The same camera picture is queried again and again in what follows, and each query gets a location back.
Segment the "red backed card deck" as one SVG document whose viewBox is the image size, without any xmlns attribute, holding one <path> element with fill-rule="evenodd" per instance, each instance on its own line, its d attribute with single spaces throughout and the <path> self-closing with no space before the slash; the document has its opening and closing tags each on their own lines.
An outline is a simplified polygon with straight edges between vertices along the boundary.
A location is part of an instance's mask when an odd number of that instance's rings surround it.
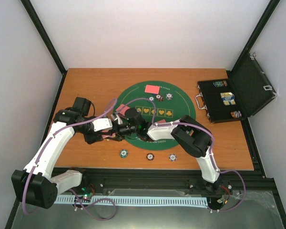
<svg viewBox="0 0 286 229">
<path fill-rule="evenodd" d="M 116 137 L 116 133 L 113 130 L 103 130 L 102 138 L 103 139 L 114 139 Z"/>
</svg>

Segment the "green blue 50 chip stack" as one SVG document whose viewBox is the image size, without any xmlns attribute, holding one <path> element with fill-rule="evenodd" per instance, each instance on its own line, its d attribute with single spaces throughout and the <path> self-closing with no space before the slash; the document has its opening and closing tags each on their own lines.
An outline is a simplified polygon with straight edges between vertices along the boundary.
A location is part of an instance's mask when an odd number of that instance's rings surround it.
<svg viewBox="0 0 286 229">
<path fill-rule="evenodd" d="M 126 158 L 128 156 L 128 151 L 126 149 L 122 149 L 120 151 L 120 157 L 121 158 Z"/>
</svg>

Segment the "brown 100 chip stack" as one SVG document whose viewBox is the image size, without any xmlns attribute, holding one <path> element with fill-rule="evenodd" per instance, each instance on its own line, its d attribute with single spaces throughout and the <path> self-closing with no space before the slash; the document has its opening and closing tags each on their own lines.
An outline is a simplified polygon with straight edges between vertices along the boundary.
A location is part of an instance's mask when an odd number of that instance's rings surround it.
<svg viewBox="0 0 286 229">
<path fill-rule="evenodd" d="M 152 161 L 152 160 L 154 160 L 154 154 L 149 153 L 149 154 L 147 154 L 146 158 L 147 158 L 149 161 Z"/>
</svg>

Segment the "brown 100 chip top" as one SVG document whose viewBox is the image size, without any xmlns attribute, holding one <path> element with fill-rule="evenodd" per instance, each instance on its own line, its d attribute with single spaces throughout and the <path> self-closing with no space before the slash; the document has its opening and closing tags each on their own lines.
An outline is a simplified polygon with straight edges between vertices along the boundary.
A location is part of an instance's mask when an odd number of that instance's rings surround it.
<svg viewBox="0 0 286 229">
<path fill-rule="evenodd" d="M 156 98 L 158 101 L 160 101 L 160 102 L 163 101 L 163 96 L 160 95 L 160 94 L 157 94 L 157 95 L 155 96 L 155 98 Z"/>
</svg>

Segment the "red card top seat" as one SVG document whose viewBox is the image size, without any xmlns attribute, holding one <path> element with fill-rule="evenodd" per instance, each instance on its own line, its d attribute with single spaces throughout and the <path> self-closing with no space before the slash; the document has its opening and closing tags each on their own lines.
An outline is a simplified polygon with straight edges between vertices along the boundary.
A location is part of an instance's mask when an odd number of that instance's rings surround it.
<svg viewBox="0 0 286 229">
<path fill-rule="evenodd" d="M 156 86 L 156 85 L 146 85 L 145 87 L 145 93 L 149 93 L 149 94 L 159 94 L 160 91 L 160 87 Z"/>
</svg>

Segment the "blue white chip stack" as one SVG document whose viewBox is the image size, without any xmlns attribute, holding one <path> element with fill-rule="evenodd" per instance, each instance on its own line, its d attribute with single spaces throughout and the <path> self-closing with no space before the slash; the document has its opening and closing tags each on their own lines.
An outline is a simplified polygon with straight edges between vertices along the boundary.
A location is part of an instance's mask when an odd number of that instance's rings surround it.
<svg viewBox="0 0 286 229">
<path fill-rule="evenodd" d="M 176 161 L 176 160 L 177 160 L 176 154 L 170 154 L 170 155 L 169 155 L 169 160 L 170 160 L 170 161 Z"/>
</svg>

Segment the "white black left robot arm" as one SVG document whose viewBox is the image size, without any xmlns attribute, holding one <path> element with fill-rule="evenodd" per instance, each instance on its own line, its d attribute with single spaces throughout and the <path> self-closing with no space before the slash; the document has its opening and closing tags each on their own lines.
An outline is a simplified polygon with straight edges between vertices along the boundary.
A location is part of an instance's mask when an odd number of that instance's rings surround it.
<svg viewBox="0 0 286 229">
<path fill-rule="evenodd" d="M 86 138 L 92 137 L 96 133 L 93 122 L 111 110 L 107 107 L 102 115 L 89 117 L 92 105 L 90 100 L 76 97 L 73 106 L 58 111 L 36 155 L 23 170 L 13 172 L 11 180 L 16 199 L 22 203 L 25 214 L 28 214 L 27 204 L 48 209 L 58 195 L 70 188 L 79 192 L 89 188 L 90 181 L 85 177 L 84 169 L 70 168 L 55 177 L 52 177 L 52 172 L 67 142 L 76 133 L 82 133 Z"/>
</svg>

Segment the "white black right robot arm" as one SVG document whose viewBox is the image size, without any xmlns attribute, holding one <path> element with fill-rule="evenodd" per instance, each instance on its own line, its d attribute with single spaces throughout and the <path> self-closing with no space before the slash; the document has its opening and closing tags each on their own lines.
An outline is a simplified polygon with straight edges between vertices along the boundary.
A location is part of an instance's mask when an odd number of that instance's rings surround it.
<svg viewBox="0 0 286 229">
<path fill-rule="evenodd" d="M 115 135 L 121 139 L 136 135 L 144 142 L 175 140 L 187 154 L 196 158 L 205 191 L 214 194 L 218 190 L 221 178 L 213 154 L 215 139 L 208 129 L 192 117 L 184 115 L 176 121 L 152 123 L 147 122 L 135 108 L 129 108 L 124 117 L 115 112 L 112 119 Z"/>
</svg>

